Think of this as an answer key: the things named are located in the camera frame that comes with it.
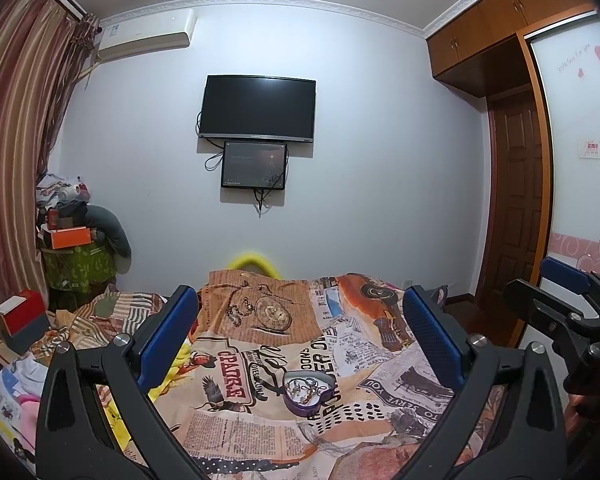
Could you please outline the white wall air conditioner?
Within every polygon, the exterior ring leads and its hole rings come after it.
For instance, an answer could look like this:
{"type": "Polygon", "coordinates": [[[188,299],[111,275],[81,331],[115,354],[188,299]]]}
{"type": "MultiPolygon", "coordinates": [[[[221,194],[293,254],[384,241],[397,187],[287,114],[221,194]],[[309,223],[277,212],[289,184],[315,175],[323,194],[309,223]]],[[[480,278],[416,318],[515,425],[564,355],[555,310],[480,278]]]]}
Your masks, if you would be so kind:
{"type": "Polygon", "coordinates": [[[97,56],[108,62],[162,50],[188,48],[196,24],[193,9],[178,9],[130,18],[107,26],[97,56]]]}

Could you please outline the orange box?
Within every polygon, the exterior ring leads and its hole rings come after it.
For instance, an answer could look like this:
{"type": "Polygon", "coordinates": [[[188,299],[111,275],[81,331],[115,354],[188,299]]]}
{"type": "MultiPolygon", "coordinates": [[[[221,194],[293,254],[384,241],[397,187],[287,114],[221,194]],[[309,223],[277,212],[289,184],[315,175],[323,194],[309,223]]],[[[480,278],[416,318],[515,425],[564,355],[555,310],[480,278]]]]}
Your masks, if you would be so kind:
{"type": "Polygon", "coordinates": [[[89,245],[92,242],[92,231],[87,226],[51,230],[48,234],[53,250],[89,245]]]}

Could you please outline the red and white box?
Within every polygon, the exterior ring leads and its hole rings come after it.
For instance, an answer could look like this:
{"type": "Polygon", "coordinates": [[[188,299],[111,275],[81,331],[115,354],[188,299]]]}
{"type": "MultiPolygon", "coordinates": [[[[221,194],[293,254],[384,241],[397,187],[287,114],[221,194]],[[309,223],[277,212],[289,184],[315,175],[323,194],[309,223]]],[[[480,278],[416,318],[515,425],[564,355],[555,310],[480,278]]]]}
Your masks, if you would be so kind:
{"type": "Polygon", "coordinates": [[[25,354],[50,328],[42,295],[26,289],[0,304],[1,332],[7,347],[25,354]]]}

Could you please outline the newspaper print duvet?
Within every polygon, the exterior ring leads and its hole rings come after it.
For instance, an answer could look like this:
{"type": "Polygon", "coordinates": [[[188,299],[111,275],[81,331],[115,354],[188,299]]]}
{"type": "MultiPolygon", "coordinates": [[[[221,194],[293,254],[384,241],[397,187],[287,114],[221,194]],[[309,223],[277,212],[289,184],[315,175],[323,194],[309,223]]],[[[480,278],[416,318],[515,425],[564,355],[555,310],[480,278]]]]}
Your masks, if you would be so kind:
{"type": "Polygon", "coordinates": [[[212,479],[389,479],[453,399],[402,299],[356,273],[214,271],[149,400],[212,479]]]}

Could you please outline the green camouflage covered stand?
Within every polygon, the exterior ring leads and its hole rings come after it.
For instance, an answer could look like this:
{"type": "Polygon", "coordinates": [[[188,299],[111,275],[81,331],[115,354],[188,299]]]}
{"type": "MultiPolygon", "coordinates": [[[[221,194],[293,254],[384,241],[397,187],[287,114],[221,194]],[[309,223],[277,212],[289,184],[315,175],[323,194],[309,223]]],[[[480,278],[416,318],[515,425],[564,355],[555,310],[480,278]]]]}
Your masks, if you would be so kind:
{"type": "Polygon", "coordinates": [[[46,284],[52,289],[86,294],[93,285],[116,276],[114,255],[106,245],[42,248],[41,252],[46,284]]]}

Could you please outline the striped patchwork blanket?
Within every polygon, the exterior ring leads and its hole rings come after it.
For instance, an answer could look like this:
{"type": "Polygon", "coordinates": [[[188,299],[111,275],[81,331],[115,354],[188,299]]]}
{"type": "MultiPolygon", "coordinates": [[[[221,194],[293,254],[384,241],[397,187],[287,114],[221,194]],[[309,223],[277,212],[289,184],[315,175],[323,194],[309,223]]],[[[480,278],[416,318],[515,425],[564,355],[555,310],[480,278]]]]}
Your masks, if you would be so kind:
{"type": "Polygon", "coordinates": [[[50,328],[31,344],[29,352],[47,365],[58,344],[70,342],[76,350],[106,347],[117,334],[133,335],[146,318],[157,314],[166,298],[149,292],[109,290],[74,312],[57,310],[50,328]]]}

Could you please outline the large black wall television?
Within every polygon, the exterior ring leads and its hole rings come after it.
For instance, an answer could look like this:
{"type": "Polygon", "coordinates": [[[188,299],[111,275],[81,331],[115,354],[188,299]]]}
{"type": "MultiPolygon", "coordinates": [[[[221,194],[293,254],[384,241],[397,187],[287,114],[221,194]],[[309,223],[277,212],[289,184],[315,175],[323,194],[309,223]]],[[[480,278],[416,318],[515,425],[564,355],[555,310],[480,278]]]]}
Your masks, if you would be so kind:
{"type": "Polygon", "coordinates": [[[254,75],[210,75],[198,122],[203,138],[314,140],[316,82],[254,75]]]}

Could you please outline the brown wooden wardrobe cabinets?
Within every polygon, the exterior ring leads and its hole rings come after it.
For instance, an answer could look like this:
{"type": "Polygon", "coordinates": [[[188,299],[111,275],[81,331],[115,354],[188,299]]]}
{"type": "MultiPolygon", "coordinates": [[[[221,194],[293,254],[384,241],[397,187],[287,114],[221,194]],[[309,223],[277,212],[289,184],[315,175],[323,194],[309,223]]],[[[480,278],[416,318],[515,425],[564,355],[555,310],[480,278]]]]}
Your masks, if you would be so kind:
{"type": "Polygon", "coordinates": [[[476,98],[528,84],[517,32],[591,0],[479,0],[427,39],[435,80],[476,98]]]}

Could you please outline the striped brown curtain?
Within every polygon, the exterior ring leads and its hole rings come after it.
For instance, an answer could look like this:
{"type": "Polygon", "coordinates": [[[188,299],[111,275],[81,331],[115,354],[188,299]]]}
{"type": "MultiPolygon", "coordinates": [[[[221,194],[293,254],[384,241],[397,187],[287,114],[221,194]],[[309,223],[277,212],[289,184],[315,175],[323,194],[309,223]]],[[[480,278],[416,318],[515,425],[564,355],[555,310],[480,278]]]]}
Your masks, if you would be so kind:
{"type": "Polygon", "coordinates": [[[97,25],[94,15],[77,20],[55,0],[5,0],[0,7],[0,303],[23,289],[46,291],[35,187],[97,25]]]}

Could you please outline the grey jacket on stand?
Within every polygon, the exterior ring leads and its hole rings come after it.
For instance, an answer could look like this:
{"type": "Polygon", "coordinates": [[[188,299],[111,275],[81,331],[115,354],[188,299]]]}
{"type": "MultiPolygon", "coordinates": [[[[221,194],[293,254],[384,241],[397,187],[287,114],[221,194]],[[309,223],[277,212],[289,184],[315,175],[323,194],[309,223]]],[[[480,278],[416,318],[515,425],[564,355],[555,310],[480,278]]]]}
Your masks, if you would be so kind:
{"type": "Polygon", "coordinates": [[[114,252],[117,272],[127,274],[132,266],[132,248],[117,216],[102,206],[88,205],[85,223],[90,228],[104,234],[106,242],[114,252]]]}

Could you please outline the purple heart-shaped tin box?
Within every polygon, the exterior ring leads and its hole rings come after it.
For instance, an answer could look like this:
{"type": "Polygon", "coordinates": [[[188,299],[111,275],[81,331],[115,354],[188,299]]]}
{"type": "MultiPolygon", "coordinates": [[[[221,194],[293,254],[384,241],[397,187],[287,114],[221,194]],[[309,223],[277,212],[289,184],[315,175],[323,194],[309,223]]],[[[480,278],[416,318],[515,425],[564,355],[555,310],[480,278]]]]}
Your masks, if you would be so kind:
{"type": "Polygon", "coordinates": [[[292,414],[308,418],[335,394],[336,380],[316,370],[290,370],[283,376],[283,400],[292,414]]]}

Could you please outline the brown wooden door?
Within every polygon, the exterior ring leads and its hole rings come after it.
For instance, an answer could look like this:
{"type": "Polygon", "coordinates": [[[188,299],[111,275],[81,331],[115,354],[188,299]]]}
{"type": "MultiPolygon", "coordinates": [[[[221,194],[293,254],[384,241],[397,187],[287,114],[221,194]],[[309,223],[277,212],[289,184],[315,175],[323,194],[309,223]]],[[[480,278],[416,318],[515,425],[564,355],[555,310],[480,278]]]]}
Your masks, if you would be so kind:
{"type": "Polygon", "coordinates": [[[476,327],[498,346],[518,340],[505,286],[531,278],[540,232],[542,146],[530,90],[490,99],[491,198],[486,249],[477,290],[476,327]]]}

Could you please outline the white sliding wardrobe door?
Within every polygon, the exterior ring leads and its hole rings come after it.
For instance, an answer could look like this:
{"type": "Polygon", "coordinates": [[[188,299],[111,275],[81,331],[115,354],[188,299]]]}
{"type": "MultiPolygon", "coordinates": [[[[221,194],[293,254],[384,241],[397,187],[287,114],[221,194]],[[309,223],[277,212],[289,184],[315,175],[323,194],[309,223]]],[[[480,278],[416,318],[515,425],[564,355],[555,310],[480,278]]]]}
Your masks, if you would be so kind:
{"type": "Polygon", "coordinates": [[[550,256],[600,274],[600,16],[528,35],[552,149],[550,256]]]}

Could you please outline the small black wall monitor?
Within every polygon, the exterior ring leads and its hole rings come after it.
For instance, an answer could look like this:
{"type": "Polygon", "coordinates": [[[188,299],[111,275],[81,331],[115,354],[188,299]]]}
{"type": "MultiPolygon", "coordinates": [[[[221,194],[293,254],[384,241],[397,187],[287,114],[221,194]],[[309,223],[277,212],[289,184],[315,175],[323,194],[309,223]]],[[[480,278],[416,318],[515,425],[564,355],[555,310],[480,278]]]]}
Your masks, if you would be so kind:
{"type": "Polygon", "coordinates": [[[226,141],[222,188],[283,190],[286,185],[287,145],[271,142],[226,141]]]}

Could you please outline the yellow object behind bed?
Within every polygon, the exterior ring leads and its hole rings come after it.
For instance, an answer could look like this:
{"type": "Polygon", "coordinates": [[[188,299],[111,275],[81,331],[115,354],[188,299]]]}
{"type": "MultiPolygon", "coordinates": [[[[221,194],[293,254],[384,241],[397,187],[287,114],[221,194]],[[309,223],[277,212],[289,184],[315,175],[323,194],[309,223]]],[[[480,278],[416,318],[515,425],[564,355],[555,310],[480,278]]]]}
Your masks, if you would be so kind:
{"type": "Polygon", "coordinates": [[[230,270],[246,270],[247,268],[255,268],[262,275],[265,275],[268,278],[275,278],[276,280],[280,280],[282,278],[279,270],[272,265],[271,261],[257,254],[256,252],[244,252],[232,260],[227,267],[230,270]]]}

